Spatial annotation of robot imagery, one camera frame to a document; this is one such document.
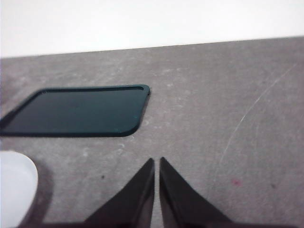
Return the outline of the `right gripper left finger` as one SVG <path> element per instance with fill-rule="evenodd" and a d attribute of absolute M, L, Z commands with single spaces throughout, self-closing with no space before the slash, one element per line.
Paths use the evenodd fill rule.
<path fill-rule="evenodd" d="M 95 228 L 149 228 L 154 202 L 155 165 L 149 158 L 128 183 L 86 220 Z"/>

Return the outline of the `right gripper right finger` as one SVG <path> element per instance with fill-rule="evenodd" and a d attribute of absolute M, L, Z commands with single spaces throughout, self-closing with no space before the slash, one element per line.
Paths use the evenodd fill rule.
<path fill-rule="evenodd" d="M 198 194 L 164 157 L 160 159 L 159 175 L 161 211 L 166 228 L 208 228 L 233 223 Z"/>

